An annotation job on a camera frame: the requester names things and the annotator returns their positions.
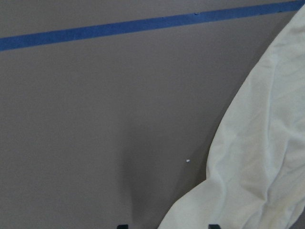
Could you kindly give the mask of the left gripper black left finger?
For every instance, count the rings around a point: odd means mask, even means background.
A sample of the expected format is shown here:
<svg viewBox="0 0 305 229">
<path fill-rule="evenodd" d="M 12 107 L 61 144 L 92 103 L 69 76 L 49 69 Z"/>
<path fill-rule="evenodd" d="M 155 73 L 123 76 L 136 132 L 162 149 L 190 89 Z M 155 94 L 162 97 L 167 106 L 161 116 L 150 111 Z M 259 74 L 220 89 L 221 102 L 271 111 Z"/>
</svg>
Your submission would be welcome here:
<svg viewBox="0 0 305 229">
<path fill-rule="evenodd" d="M 128 228 L 129 228 L 128 224 L 121 224 L 121 225 L 118 225 L 116 229 L 128 229 Z"/>
</svg>

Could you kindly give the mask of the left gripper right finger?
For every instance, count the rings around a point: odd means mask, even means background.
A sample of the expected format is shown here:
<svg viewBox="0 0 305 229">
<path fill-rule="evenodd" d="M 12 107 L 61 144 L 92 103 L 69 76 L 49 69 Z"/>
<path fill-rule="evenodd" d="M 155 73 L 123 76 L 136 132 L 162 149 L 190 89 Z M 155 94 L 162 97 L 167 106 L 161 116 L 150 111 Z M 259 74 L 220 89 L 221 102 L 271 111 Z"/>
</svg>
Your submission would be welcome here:
<svg viewBox="0 0 305 229">
<path fill-rule="evenodd" d="M 209 224 L 208 229 L 220 229 L 220 225 L 218 224 Z"/>
</svg>

